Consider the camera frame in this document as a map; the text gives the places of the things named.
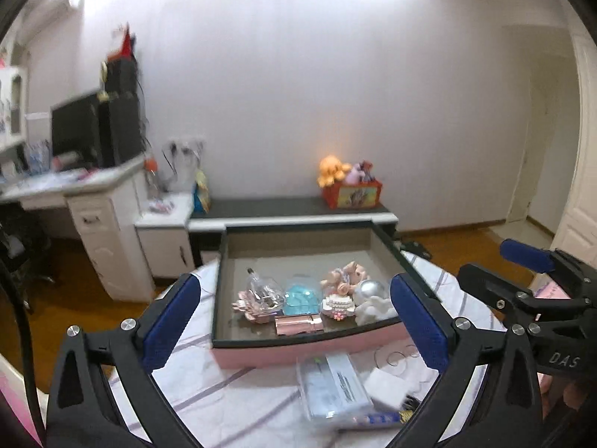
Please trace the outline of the white air conditioner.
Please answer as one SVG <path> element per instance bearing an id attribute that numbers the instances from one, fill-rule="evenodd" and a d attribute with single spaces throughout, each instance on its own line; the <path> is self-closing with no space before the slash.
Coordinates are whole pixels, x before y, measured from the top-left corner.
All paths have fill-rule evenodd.
<path id="1" fill-rule="evenodd" d="M 42 25 L 79 9 L 82 0 L 40 0 L 28 10 L 25 22 Z"/>

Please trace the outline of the black speaker box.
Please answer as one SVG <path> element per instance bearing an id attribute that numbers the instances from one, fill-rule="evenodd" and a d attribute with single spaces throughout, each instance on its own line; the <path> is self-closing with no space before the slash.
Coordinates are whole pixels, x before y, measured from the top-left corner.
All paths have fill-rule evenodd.
<path id="1" fill-rule="evenodd" d="M 119 58 L 105 63 L 104 90 L 107 93 L 137 93 L 138 65 L 134 59 Z"/>

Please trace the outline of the white desk with drawers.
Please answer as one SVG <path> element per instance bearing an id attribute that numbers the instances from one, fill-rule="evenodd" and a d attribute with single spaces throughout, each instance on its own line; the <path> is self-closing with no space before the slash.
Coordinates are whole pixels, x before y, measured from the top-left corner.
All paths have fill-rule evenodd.
<path id="1" fill-rule="evenodd" d="M 85 175 L 48 172 L 1 185 L 1 201 L 27 211 L 67 208 L 106 293 L 115 301 L 148 304 L 155 284 L 135 222 L 148 192 L 144 157 Z"/>

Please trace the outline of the pink white block toy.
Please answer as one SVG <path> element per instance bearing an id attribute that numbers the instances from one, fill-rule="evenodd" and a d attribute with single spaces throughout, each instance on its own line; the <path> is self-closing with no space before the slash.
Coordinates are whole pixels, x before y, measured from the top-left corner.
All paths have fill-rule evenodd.
<path id="1" fill-rule="evenodd" d="M 320 313 L 334 321 L 343 321 L 355 316 L 356 306 L 351 296 L 337 293 L 322 299 Z"/>

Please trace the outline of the white small box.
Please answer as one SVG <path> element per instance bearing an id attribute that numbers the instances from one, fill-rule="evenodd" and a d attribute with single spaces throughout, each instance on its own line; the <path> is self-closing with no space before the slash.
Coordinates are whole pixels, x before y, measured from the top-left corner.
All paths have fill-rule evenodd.
<path id="1" fill-rule="evenodd" d="M 364 389 L 377 408 L 399 411 L 411 390 L 408 381 L 374 368 L 364 379 Z"/>

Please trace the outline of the clear glass perfume bottle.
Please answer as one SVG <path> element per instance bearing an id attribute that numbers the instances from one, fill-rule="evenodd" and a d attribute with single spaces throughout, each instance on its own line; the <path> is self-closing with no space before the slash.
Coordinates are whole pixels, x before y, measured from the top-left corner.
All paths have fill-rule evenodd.
<path id="1" fill-rule="evenodd" d="M 260 276 L 254 269 L 248 268 L 248 286 L 246 291 L 255 295 L 257 299 L 271 297 L 284 305 L 284 291 L 275 280 Z"/>

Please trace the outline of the black computer tower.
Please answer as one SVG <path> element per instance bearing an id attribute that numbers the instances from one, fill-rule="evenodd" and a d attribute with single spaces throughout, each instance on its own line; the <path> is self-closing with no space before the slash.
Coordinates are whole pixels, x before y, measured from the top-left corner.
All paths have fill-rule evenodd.
<path id="1" fill-rule="evenodd" d="M 135 94 L 108 98 L 97 106 L 97 154 L 101 168 L 120 166 L 143 151 L 140 103 Z"/>

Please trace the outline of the clear teal round container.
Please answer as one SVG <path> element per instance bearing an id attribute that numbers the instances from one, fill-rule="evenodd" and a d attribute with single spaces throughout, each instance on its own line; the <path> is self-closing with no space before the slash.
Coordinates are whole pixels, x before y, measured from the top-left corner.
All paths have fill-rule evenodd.
<path id="1" fill-rule="evenodd" d="M 293 277 L 284 291 L 284 315 L 318 314 L 321 290 L 309 277 Z"/>

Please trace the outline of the white astronaut figurine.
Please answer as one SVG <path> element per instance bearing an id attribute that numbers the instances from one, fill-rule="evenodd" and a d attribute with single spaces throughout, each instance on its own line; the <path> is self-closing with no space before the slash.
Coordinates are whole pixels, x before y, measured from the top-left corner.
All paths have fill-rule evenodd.
<path id="1" fill-rule="evenodd" d="M 398 313 L 390 299 L 388 287 L 376 280 L 367 279 L 355 288 L 352 299 L 355 304 L 355 322 L 365 326 L 396 318 Z"/>

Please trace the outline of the striped white tablecloth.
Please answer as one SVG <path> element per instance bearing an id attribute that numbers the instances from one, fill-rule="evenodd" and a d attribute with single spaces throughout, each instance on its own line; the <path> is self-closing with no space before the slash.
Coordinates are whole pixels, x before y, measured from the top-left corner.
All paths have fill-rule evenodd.
<path id="1" fill-rule="evenodd" d="M 453 316 L 468 318 L 477 328 L 505 330 L 476 298 L 464 293 L 454 276 L 438 266 L 404 253 L 406 259 L 440 297 Z M 164 368 L 153 377 L 175 413 L 204 447 L 385 447 L 395 434 L 392 429 L 339 433 L 314 426 L 304 416 L 296 364 L 263 369 L 223 370 L 210 349 L 210 323 L 213 294 L 216 291 L 219 260 L 195 270 L 202 288 L 202 299 L 187 324 Z M 412 395 L 422 401 L 437 378 L 428 369 L 411 339 L 398 341 L 351 355 L 362 377 L 374 368 L 409 381 Z M 465 398 L 440 440 L 462 429 L 479 392 L 485 367 L 476 367 Z M 149 440 L 126 397 L 114 370 L 109 378 L 112 393 L 135 435 Z"/>

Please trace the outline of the black eiffel tower model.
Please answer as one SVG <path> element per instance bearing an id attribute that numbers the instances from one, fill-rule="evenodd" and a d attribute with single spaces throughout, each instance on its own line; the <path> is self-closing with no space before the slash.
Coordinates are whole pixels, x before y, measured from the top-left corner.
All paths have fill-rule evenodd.
<path id="1" fill-rule="evenodd" d="M 414 396 L 408 394 L 402 405 L 400 408 L 400 412 L 404 415 L 413 415 L 415 411 L 417 411 L 417 408 L 419 408 L 420 405 L 420 401 L 418 398 L 415 398 Z"/>

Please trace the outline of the clear plastic box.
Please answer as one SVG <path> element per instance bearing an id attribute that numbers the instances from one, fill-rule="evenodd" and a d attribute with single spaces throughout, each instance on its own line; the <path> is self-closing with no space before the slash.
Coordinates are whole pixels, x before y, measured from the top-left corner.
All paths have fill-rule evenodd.
<path id="1" fill-rule="evenodd" d="M 373 409 L 359 373 L 345 352 L 300 360 L 297 382 L 304 414 L 316 425 L 341 426 Z"/>

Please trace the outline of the blue white small packet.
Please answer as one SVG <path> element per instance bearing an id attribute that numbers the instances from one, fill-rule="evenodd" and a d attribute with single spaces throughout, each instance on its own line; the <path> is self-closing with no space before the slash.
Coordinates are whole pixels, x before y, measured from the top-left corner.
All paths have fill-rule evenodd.
<path id="1" fill-rule="evenodd" d="M 376 430 L 376 429 L 402 429 L 407 420 L 401 413 L 383 413 L 376 411 L 370 414 L 360 414 L 342 420 L 339 428 L 341 430 Z"/>

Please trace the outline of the black computer monitor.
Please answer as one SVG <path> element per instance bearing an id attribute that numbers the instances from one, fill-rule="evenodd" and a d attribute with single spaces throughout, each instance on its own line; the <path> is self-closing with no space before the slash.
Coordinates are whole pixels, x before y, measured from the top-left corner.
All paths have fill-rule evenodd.
<path id="1" fill-rule="evenodd" d="M 51 109 L 51 156 L 77 153 L 76 165 L 97 166 L 95 143 L 97 92 L 63 102 Z"/>

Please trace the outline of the orange octopus plush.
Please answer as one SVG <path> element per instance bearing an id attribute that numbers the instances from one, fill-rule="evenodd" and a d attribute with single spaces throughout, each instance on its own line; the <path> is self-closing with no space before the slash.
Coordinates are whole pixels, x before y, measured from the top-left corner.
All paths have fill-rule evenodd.
<path id="1" fill-rule="evenodd" d="M 321 159 L 318 185 L 321 188 L 331 187 L 336 182 L 342 182 L 351 170 L 351 164 L 342 162 L 334 155 L 328 155 Z"/>

